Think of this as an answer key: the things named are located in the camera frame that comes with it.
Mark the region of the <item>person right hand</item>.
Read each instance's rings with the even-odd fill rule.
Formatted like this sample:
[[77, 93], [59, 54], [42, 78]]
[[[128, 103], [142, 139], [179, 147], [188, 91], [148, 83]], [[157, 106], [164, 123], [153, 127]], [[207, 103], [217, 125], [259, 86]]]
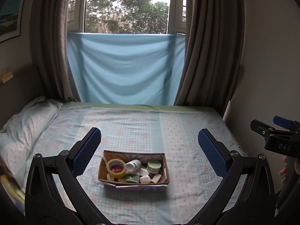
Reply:
[[[287, 163], [287, 156], [283, 156], [282, 158], [283, 163]], [[296, 159], [294, 162], [294, 168], [295, 168], [295, 172], [300, 175], [300, 163], [299, 163], [299, 159]], [[284, 184], [286, 181], [286, 172], [287, 172], [287, 166], [283, 167], [280, 172], [279, 172], [279, 176], [282, 177], [281, 179], [281, 183]]]

